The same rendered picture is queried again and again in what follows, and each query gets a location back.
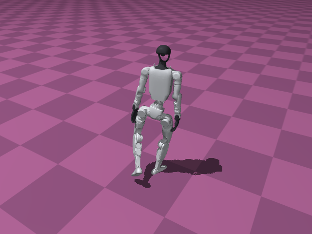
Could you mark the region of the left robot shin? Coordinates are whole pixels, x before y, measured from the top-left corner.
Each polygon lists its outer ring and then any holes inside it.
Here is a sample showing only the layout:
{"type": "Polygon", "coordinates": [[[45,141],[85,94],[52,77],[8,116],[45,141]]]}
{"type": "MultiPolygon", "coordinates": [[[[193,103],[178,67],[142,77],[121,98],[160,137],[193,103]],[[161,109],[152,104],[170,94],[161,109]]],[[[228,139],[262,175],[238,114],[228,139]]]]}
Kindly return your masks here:
{"type": "Polygon", "coordinates": [[[133,154],[135,157],[136,169],[140,168],[140,157],[141,157],[142,143],[137,143],[137,135],[133,135],[133,154]]]}

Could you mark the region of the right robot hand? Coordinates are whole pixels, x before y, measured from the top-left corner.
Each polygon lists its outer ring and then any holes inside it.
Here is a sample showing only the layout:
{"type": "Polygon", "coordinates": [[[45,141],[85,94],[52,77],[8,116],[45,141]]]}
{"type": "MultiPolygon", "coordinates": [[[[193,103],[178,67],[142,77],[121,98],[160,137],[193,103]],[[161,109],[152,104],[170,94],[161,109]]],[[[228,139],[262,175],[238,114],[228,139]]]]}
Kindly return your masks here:
{"type": "Polygon", "coordinates": [[[175,115],[175,127],[170,130],[171,132],[176,130],[176,128],[179,124],[179,120],[180,120],[179,115],[175,115]]]}

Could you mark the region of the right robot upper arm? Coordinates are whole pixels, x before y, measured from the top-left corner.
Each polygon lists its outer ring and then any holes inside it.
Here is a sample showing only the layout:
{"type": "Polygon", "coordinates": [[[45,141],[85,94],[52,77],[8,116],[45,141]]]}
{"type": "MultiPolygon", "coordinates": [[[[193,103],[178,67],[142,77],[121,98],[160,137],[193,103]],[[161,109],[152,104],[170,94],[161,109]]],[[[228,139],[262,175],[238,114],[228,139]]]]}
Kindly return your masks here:
{"type": "Polygon", "coordinates": [[[178,100],[178,95],[180,94],[181,89],[182,73],[180,71],[172,70],[172,77],[175,80],[174,93],[172,94],[172,98],[174,100],[178,100]]]}

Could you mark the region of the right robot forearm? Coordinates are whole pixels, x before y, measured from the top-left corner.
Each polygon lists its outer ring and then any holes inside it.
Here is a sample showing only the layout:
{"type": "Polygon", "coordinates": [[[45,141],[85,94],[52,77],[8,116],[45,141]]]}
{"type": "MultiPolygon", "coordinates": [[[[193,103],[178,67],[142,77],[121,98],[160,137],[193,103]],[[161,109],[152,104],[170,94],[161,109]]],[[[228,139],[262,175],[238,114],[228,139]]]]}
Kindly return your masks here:
{"type": "Polygon", "coordinates": [[[175,115],[179,115],[179,118],[181,117],[181,113],[180,113],[181,112],[181,98],[182,98],[182,94],[179,94],[178,100],[174,101],[174,112],[175,112],[175,115]]]}

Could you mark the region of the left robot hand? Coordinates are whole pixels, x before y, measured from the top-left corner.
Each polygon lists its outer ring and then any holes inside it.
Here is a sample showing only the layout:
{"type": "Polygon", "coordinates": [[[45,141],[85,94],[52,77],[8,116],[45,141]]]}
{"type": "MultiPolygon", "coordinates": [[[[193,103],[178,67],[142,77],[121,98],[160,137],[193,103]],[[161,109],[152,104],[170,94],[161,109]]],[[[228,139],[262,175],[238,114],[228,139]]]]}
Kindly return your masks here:
{"type": "Polygon", "coordinates": [[[137,117],[137,113],[138,113],[138,108],[135,109],[136,106],[133,104],[133,111],[132,111],[132,114],[131,114],[131,121],[132,123],[136,123],[136,117],[137,117]]]}

